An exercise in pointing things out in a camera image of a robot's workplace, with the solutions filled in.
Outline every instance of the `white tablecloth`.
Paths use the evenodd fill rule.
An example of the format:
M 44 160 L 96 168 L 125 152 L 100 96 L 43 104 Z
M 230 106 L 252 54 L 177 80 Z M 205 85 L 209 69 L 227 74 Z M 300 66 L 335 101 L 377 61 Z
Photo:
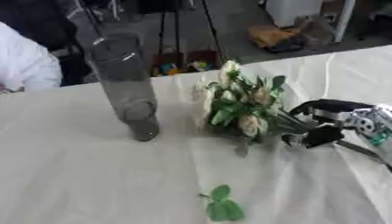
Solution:
M 322 96 L 392 104 L 391 61 L 385 46 L 242 70 L 287 75 L 289 106 Z M 220 184 L 244 208 L 241 223 L 392 223 L 392 175 L 367 157 L 271 140 L 241 158 L 229 140 L 195 131 L 189 98 L 202 75 L 217 77 L 153 80 L 162 133 L 148 143 L 130 138 L 98 84 L 2 95 L 0 223 L 208 223 L 197 194 Z

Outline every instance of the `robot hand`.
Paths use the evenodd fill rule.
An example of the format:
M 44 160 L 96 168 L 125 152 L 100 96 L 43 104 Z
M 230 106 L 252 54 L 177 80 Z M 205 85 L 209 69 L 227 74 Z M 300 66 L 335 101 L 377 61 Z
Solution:
M 322 123 L 341 123 L 350 113 L 358 109 L 371 109 L 373 105 L 352 101 L 318 100 L 308 101 L 290 111 L 292 116 L 312 115 L 314 121 Z
M 283 135 L 288 145 L 307 148 L 341 140 L 343 130 L 355 130 L 366 142 L 377 148 L 382 160 L 392 165 L 392 107 L 336 100 L 308 101 L 290 114 L 310 115 L 319 126 L 308 128 L 303 135 Z

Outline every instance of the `white cabinet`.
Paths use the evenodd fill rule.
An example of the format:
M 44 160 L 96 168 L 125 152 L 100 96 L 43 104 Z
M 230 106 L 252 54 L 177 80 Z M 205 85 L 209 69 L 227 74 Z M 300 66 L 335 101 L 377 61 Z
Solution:
M 278 27 L 292 26 L 295 19 L 320 13 L 323 0 L 267 0 L 267 12 Z

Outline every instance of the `flower stem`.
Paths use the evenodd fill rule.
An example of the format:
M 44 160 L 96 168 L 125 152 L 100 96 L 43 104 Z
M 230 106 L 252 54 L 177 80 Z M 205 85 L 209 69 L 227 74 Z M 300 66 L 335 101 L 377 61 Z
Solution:
M 205 198 L 205 199 L 210 199 L 211 197 L 202 193 L 199 193 L 199 197 Z

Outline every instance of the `white sleeve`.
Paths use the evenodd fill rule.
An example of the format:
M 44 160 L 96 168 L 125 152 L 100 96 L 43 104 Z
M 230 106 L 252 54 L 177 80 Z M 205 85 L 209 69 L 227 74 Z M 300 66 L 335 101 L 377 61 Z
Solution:
M 60 86 L 60 63 L 46 48 L 0 23 L 0 83 L 33 91 Z

